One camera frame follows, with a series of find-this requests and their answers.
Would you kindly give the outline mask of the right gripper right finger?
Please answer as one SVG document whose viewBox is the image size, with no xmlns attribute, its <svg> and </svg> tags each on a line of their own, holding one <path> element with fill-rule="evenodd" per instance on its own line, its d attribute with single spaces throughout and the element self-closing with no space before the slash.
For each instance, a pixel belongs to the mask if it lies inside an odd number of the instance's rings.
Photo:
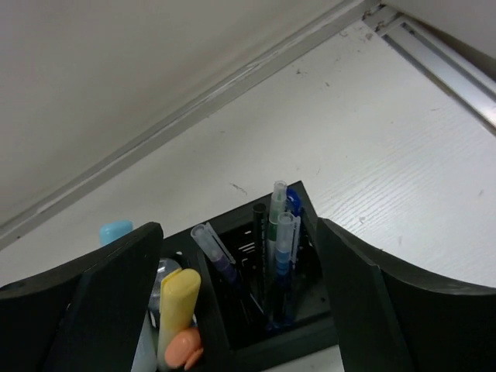
<svg viewBox="0 0 496 372">
<path fill-rule="evenodd" d="M 319 219 L 317 247 L 347 371 L 493 371 L 495 290 L 435 274 Z"/>
</svg>

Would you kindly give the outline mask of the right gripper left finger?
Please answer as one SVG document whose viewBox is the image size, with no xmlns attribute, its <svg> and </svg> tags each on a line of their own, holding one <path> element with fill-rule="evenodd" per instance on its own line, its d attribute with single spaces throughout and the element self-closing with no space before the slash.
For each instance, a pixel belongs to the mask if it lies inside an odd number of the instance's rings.
<svg viewBox="0 0 496 372">
<path fill-rule="evenodd" d="M 163 230 L 116 241 L 1 288 L 3 371 L 129 371 L 157 274 Z"/>
</svg>

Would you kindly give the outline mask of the blue cap highlighter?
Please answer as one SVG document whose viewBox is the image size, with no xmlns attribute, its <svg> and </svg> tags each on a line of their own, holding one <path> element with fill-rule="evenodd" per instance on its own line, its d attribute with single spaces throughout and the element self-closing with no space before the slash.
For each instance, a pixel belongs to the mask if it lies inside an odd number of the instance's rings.
<svg viewBox="0 0 496 372">
<path fill-rule="evenodd" d="M 129 220 L 119 220 L 104 224 L 99 230 L 101 246 L 106 246 L 133 231 L 133 223 Z"/>
</svg>

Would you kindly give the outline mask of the yellow cap highlighter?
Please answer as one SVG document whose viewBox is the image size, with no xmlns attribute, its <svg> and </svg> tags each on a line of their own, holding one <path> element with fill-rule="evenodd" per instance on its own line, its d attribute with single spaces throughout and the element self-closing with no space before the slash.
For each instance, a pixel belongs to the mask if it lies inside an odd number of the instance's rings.
<svg viewBox="0 0 496 372">
<path fill-rule="evenodd" d="M 168 370 L 164 352 L 172 339 L 192 323 L 201 282 L 201 276 L 196 270 L 186 268 L 176 269 L 160 283 L 160 326 L 157 345 L 159 371 Z"/>
</svg>

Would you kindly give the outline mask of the orange cap highlighter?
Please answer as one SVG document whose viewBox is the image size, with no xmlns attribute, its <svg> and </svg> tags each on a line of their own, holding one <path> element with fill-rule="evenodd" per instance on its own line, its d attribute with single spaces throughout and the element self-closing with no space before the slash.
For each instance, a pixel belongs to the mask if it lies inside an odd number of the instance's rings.
<svg viewBox="0 0 496 372">
<path fill-rule="evenodd" d="M 202 357 L 204 347 L 196 327 L 179 332 L 164 352 L 164 360 L 169 368 L 183 367 L 190 370 Z"/>
</svg>

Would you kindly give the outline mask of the black slotted organizer container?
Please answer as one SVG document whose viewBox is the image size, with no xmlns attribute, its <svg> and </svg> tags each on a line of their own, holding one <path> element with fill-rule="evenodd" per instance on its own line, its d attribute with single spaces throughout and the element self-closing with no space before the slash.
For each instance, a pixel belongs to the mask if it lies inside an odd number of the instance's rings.
<svg viewBox="0 0 496 372">
<path fill-rule="evenodd" d="M 163 241 L 161 256 L 201 275 L 195 317 L 204 352 L 193 371 L 263 371 L 336 346 L 338 337 L 317 247 L 317 215 L 302 181 L 290 184 L 301 202 L 301 228 L 296 262 L 284 283 L 270 273 L 260 238 L 268 228 L 255 218 L 265 195 L 209 220 L 233 256 L 244 284 L 268 318 L 254 318 L 247 299 L 215 269 L 185 229 Z"/>
</svg>

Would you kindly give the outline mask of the light blue gel pen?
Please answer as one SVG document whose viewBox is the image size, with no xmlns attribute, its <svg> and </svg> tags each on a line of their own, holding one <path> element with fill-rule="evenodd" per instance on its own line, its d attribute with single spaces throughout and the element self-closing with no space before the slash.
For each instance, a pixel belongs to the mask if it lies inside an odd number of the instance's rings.
<svg viewBox="0 0 496 372">
<path fill-rule="evenodd" d="M 293 321 L 292 272 L 296 264 L 301 218 L 283 212 L 277 219 L 277 240 L 275 250 L 275 277 L 267 295 L 270 323 L 274 329 L 289 326 Z"/>
</svg>

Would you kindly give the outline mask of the purple gel pen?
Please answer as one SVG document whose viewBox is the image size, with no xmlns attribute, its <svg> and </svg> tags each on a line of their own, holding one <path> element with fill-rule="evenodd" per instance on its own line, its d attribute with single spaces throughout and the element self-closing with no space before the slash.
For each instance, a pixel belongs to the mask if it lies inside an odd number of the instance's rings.
<svg viewBox="0 0 496 372">
<path fill-rule="evenodd" d="M 251 290 L 245 284 L 241 274 L 236 268 L 236 260 L 227 250 L 218 234 L 209 222 L 196 225 L 191 230 L 191 237 L 207 256 L 215 269 L 228 282 L 238 297 L 243 301 L 247 311 L 253 316 L 254 322 L 264 327 L 267 317 L 258 304 Z"/>
</svg>

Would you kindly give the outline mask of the green pen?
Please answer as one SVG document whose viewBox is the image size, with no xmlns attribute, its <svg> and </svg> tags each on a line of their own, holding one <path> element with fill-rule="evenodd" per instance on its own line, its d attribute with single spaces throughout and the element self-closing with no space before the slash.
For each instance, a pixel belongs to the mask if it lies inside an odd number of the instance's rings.
<svg viewBox="0 0 496 372">
<path fill-rule="evenodd" d="M 275 277 L 275 250 L 277 240 L 277 219 L 286 209 L 287 184 L 284 181 L 276 181 L 274 190 L 270 197 L 270 208 L 267 222 L 267 245 L 266 245 L 266 285 L 267 295 Z"/>
</svg>

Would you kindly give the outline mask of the black pen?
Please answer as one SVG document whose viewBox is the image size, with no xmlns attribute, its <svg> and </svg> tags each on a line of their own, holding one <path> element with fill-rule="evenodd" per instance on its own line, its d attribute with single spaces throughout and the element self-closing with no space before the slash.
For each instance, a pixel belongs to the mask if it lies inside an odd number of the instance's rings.
<svg viewBox="0 0 496 372">
<path fill-rule="evenodd" d="M 267 207 L 264 203 L 253 206 L 253 242 L 257 262 L 257 301 L 264 313 L 267 313 L 265 291 L 265 225 Z"/>
</svg>

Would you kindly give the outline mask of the green cap highlighter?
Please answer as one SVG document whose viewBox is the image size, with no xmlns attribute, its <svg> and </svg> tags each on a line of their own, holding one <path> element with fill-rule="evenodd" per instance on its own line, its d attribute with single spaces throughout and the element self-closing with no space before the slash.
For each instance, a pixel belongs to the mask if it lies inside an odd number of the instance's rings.
<svg viewBox="0 0 496 372">
<path fill-rule="evenodd" d="M 157 371 L 157 336 L 146 315 L 139 335 L 131 372 Z"/>
</svg>

